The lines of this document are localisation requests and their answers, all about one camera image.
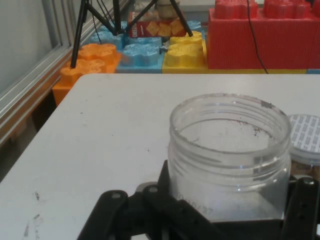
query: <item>floor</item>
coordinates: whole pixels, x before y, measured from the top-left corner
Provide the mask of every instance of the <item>floor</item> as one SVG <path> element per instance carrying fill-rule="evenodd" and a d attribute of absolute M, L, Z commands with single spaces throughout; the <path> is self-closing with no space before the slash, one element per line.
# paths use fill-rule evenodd
<path fill-rule="evenodd" d="M 55 99 L 50 92 L 15 133 L 0 146 L 0 182 L 27 148 L 34 136 L 56 109 Z"/>

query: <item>orange lego block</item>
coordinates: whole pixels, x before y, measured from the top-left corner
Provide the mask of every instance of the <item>orange lego block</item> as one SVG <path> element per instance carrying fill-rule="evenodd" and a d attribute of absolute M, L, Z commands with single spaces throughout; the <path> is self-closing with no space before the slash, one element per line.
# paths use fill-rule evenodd
<path fill-rule="evenodd" d="M 57 106 L 62 102 L 62 100 L 65 98 L 65 96 L 68 94 L 71 88 L 72 88 L 71 85 L 69 86 L 61 85 L 60 81 L 53 86 L 52 91 L 53 91 L 55 104 Z"/>
<path fill-rule="evenodd" d="M 76 81 L 86 74 L 113 74 L 121 60 L 121 53 L 112 44 L 88 44 L 78 53 L 75 68 L 69 61 L 60 71 L 61 79 L 52 88 L 56 105 L 64 99 Z"/>
<path fill-rule="evenodd" d="M 118 64 L 117 60 L 121 58 L 121 53 L 117 53 L 117 48 L 112 44 L 96 44 L 91 43 L 84 45 L 78 53 L 79 59 L 95 60 L 101 59 L 107 65 Z"/>

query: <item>large red block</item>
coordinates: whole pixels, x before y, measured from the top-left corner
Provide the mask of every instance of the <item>large red block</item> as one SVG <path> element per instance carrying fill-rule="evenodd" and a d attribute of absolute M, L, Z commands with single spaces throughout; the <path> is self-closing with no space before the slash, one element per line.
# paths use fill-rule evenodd
<path fill-rule="evenodd" d="M 320 0 L 315 0 L 312 12 L 320 19 Z M 320 69 L 320 25 L 314 38 L 308 69 Z"/>
<path fill-rule="evenodd" d="M 230 7 L 232 5 L 230 2 L 233 0 L 228 1 L 225 5 Z M 250 10 L 254 9 L 252 8 L 254 5 L 254 2 L 250 1 Z M 220 9 L 223 7 L 209 10 L 207 36 L 209 69 L 261 69 L 248 18 L 225 19 L 227 14 Z M 250 18 L 259 55 L 267 69 L 309 67 L 311 55 L 315 51 L 315 37 L 320 35 L 317 33 L 320 19 L 311 12 L 308 2 L 266 0 L 264 9 L 258 9 L 256 17 L 251 13 Z"/>
<path fill-rule="evenodd" d="M 258 4 L 249 0 L 250 18 L 257 17 Z M 248 19 L 247 0 L 216 0 L 215 17 L 217 19 Z"/>

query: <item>jar lid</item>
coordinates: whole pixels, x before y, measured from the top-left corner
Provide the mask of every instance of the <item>jar lid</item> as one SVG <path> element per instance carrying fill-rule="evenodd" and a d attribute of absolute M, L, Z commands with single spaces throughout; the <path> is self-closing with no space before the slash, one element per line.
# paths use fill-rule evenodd
<path fill-rule="evenodd" d="M 320 166 L 320 117 L 290 115 L 291 159 L 306 165 Z"/>

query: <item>yellow lego block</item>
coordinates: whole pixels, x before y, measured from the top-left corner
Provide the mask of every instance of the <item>yellow lego block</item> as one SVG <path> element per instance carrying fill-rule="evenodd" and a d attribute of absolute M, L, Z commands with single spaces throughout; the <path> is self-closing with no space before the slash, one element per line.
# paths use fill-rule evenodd
<path fill-rule="evenodd" d="M 207 74 L 206 41 L 201 43 L 176 43 L 164 55 L 163 74 Z"/>
<path fill-rule="evenodd" d="M 267 69 L 269 74 L 306 74 L 306 69 Z M 209 69 L 209 74 L 265 74 L 263 69 Z"/>
<path fill-rule="evenodd" d="M 173 44 L 202 44 L 202 33 L 198 31 L 192 31 L 193 36 L 189 36 L 188 33 L 185 36 L 172 36 L 170 37 L 170 45 Z"/>

